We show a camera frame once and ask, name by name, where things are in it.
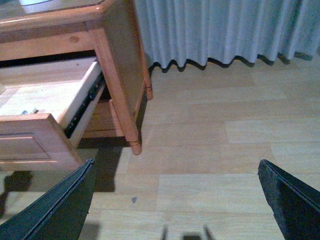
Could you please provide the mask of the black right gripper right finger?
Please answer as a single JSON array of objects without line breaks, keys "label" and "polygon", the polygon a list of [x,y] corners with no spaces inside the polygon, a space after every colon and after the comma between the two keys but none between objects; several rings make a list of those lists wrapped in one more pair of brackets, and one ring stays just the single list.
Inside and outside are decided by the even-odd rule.
[{"label": "black right gripper right finger", "polygon": [[318,240],[320,192],[266,159],[258,177],[284,239]]}]

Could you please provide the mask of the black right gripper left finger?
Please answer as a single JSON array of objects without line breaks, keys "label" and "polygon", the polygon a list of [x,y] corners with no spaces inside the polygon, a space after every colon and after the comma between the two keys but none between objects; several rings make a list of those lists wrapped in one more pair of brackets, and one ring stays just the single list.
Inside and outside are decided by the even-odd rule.
[{"label": "black right gripper left finger", "polygon": [[97,166],[94,159],[72,172],[39,199],[0,226],[2,240],[77,240],[91,206]]}]

